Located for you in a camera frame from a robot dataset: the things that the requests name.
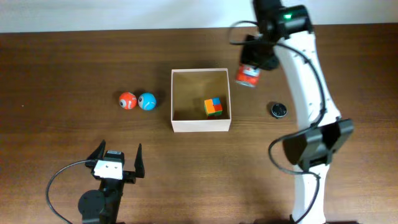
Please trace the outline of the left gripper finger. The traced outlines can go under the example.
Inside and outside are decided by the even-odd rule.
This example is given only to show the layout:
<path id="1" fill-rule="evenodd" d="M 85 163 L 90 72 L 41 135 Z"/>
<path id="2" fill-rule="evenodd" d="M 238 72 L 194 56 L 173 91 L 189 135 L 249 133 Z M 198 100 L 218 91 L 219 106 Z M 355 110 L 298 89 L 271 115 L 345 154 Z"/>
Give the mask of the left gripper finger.
<path id="1" fill-rule="evenodd" d="M 142 144 L 139 144 L 136 158 L 134 161 L 134 168 L 135 168 L 135 176 L 136 178 L 144 178 L 145 177 L 145 168 L 144 168 L 144 161 L 142 157 Z"/>
<path id="2" fill-rule="evenodd" d="M 99 146 L 87 157 L 85 166 L 87 168 L 93 169 L 96 166 L 98 160 L 102 160 L 104 156 L 104 150 L 106 146 L 106 141 L 103 139 Z"/>

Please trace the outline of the red toy fire truck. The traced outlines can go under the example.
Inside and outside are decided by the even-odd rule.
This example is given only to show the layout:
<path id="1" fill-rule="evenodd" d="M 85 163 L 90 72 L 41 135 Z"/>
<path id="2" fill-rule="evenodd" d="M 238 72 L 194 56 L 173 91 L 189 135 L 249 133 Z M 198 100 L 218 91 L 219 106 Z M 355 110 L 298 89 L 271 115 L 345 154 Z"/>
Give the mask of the red toy fire truck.
<path id="1" fill-rule="evenodd" d="M 256 66 L 240 63 L 235 78 L 236 83 L 254 88 L 258 84 L 260 71 Z"/>

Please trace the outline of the multicolour puzzle cube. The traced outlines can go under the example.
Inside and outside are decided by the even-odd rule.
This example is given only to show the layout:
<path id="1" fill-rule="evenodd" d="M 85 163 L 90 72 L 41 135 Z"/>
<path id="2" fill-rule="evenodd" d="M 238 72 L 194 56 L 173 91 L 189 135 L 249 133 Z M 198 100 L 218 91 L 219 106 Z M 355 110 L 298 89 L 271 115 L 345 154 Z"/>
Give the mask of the multicolour puzzle cube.
<path id="1" fill-rule="evenodd" d="M 207 117 L 219 116 L 223 112 L 221 101 L 219 98 L 211 98 L 204 101 L 204 108 Z"/>

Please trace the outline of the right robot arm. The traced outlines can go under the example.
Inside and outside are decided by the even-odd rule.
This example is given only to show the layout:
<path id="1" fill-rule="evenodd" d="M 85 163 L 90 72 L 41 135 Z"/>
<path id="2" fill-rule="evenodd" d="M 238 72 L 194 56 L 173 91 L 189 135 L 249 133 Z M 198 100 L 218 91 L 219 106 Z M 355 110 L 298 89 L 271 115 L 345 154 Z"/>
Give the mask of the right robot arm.
<path id="1" fill-rule="evenodd" d="M 254 87 L 261 70 L 281 66 L 292 95 L 299 131 L 277 138 L 292 169 L 271 162 L 295 177 L 294 208 L 290 223 L 326 223 L 326 176 L 334 153 L 354 131 L 351 119 L 342 119 L 328 91 L 318 60 L 315 32 L 305 6 L 285 7 L 280 0 L 253 1 L 258 28 L 247 35 L 236 81 Z"/>

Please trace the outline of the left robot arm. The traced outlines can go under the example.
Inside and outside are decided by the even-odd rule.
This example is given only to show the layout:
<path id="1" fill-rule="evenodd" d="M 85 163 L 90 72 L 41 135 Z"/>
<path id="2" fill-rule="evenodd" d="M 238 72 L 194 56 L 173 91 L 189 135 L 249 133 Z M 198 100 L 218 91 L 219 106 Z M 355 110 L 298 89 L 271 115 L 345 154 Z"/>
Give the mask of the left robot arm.
<path id="1" fill-rule="evenodd" d="M 88 156 L 85 166 L 100 181 L 99 189 L 85 192 L 79 199 L 78 210 L 83 223 L 116 223 L 125 184 L 135 184 L 145 177 L 142 145 L 138 145 L 134 171 L 124 170 L 123 152 L 106 150 L 106 141 Z"/>

